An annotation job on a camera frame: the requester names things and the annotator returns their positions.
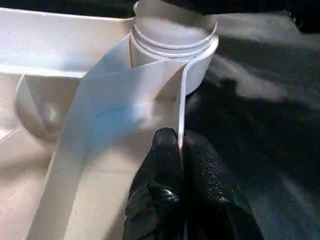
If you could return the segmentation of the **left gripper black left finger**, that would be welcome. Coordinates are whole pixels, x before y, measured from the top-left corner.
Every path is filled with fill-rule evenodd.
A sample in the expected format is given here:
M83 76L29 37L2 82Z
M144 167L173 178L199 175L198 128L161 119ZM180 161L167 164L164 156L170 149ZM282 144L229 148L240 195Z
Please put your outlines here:
M184 237L183 177L177 135L158 129L131 183L123 239L181 240Z

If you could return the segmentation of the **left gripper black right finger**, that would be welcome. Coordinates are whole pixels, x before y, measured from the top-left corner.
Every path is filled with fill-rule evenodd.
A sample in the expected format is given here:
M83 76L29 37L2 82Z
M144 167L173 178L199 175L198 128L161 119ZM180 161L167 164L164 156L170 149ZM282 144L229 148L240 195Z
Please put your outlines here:
M262 240L248 200L204 136L188 130L183 143L190 240Z

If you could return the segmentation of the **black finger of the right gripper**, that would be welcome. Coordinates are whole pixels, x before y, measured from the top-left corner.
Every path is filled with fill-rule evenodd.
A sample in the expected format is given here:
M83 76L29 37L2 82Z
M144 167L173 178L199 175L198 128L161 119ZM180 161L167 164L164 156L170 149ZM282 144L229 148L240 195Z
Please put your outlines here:
M292 17L320 15L318 0L140 0L139 7L150 14L165 11L199 15L285 11Z

